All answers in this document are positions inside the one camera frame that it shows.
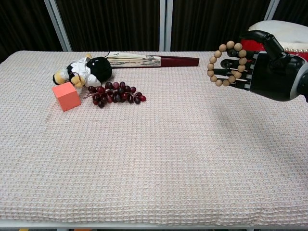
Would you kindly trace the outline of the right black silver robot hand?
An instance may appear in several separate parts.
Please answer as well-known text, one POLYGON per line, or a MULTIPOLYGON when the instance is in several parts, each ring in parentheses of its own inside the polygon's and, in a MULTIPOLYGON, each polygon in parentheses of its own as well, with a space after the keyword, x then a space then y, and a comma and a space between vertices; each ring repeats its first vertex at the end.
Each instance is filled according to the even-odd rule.
POLYGON ((264 49, 248 51, 232 40, 221 44, 207 65, 211 82, 280 102, 308 96, 308 62, 304 57, 290 54, 265 31, 246 31, 240 37, 260 43, 264 49))

